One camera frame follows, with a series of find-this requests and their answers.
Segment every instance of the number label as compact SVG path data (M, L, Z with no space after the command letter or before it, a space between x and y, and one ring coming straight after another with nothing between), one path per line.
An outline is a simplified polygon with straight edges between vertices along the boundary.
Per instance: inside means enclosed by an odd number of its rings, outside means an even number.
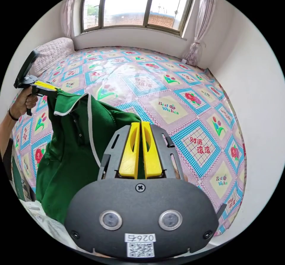
M155 234L125 233L125 242L156 242Z

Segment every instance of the camera lens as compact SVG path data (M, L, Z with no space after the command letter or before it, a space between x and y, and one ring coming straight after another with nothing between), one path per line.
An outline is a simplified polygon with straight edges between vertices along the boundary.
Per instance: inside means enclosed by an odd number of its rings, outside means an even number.
M112 210L104 211L100 215L100 224L108 230L116 230L122 226L123 220L121 216Z
M174 210L168 210L159 217L159 225L164 230L175 230L182 223L182 215Z

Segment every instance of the pillow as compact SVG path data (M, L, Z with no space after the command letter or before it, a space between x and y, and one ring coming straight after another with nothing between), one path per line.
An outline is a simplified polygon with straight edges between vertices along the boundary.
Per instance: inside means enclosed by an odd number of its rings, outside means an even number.
M37 77L59 60L75 52L73 40L66 37L54 39L40 45L36 50L39 51L40 54L29 73Z

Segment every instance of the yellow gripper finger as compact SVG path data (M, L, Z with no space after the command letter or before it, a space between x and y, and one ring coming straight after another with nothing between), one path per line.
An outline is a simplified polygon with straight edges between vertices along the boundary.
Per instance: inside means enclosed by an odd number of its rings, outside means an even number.
M39 86L39 87L44 87L44 88L47 88L47 89L51 89L53 91L57 91L57 89L53 85L51 85L49 83L46 83L46 82L43 82L43 81L36 81L34 84L36 86Z
M162 168L149 122L142 122L142 140L145 178L160 176Z
M140 123L132 123L123 153L119 174L137 179L140 147Z

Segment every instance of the bed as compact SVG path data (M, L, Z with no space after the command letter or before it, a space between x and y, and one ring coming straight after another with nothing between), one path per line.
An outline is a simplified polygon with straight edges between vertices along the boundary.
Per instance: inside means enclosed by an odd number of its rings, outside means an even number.
M227 204L215 235L230 227L245 188L245 148L231 103L208 70L159 52L116 46L72 52L39 78L70 93L89 92L164 128L188 181L208 195L216 211ZM46 96L32 112L13 129L12 160L22 183L35 192L38 163L53 134Z

